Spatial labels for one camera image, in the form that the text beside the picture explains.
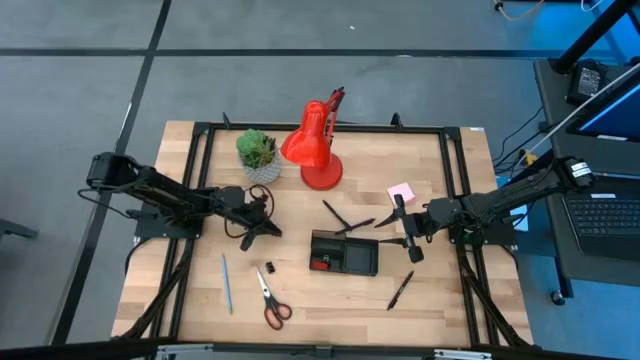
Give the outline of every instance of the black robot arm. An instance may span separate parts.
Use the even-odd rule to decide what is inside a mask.
[[[218,215],[245,228],[240,248],[246,251],[256,235],[281,236],[282,231],[269,220],[266,202],[268,189],[245,203],[245,191],[238,186],[189,189],[160,174],[151,166],[140,165],[130,156],[105,152],[91,163],[87,185],[98,192],[125,193],[151,206],[154,211],[127,210],[129,217],[142,220],[149,217],[173,227],[189,228],[202,225],[202,219]]]
[[[546,169],[488,193],[431,200],[424,205],[427,211],[423,213],[406,214],[402,196],[396,195],[397,208],[376,227],[401,220],[406,233],[402,245],[408,248],[411,261],[416,263],[422,261],[424,255],[415,244],[415,237],[426,236],[430,242],[433,234],[452,226],[477,232],[496,222],[509,223],[519,217],[500,214],[554,193],[584,190],[592,182],[593,174],[585,162],[572,157],[556,159]]]

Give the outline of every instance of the blue laptop screen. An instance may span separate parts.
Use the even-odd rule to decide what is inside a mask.
[[[640,85],[631,88],[628,93],[607,106],[578,130],[623,138],[640,138]]]

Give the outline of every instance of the scissors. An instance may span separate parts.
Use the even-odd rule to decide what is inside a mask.
[[[283,323],[282,320],[288,320],[291,318],[291,308],[287,304],[280,304],[276,298],[271,295],[271,291],[269,291],[269,286],[267,286],[267,282],[262,277],[262,273],[260,273],[260,269],[256,268],[256,272],[258,273],[258,280],[260,280],[260,285],[262,286],[262,295],[264,296],[264,302],[267,306],[264,308],[264,318],[267,320],[267,324],[271,326],[274,330],[282,329]]]

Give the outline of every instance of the wooden table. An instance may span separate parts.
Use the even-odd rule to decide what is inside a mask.
[[[181,181],[193,122],[172,121],[165,128],[156,168]],[[472,190],[495,189],[496,182],[485,133],[462,128],[462,141]],[[267,132],[282,144],[287,132]],[[238,162],[236,138],[241,131],[218,130],[206,184],[250,186]],[[453,144],[450,153],[455,154]],[[312,229],[338,230],[338,220],[324,207],[327,200],[349,222],[375,217],[376,223],[391,213],[386,189],[408,182],[417,196],[407,212],[445,197],[446,186],[438,138],[425,134],[336,133],[332,150],[344,165],[340,184],[326,192],[309,189],[299,167],[283,160],[280,178],[269,185],[275,197],[273,222],[281,238],[259,236],[243,252],[240,239],[228,238],[219,217],[205,221],[196,241],[194,258],[180,325],[179,339],[201,342],[287,343],[386,346],[469,346],[467,323],[455,249],[447,231],[432,244],[418,241],[424,261],[412,264],[405,249],[381,244],[379,272],[375,277],[308,270]],[[196,158],[200,164],[202,151]],[[451,156],[457,178],[455,156]],[[232,227],[231,232],[241,229]],[[359,228],[350,236],[375,239],[397,237],[397,222],[379,229]],[[167,239],[154,239],[133,256],[118,307],[113,335],[133,325],[155,296],[160,283]],[[227,258],[233,315],[227,312],[221,274],[221,253]],[[497,246],[484,248],[491,295],[512,326],[531,341],[518,273],[513,259]],[[263,317],[264,301],[255,267],[272,261],[276,272],[265,277],[272,293],[293,308],[293,317],[281,331],[272,330]],[[391,311],[386,307],[409,271],[413,280]],[[481,339],[487,341],[482,307],[476,300]],[[165,308],[162,334],[168,332],[173,304]]]

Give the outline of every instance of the laptop keyboard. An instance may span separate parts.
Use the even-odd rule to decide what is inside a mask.
[[[566,199],[578,236],[640,236],[640,198]]]

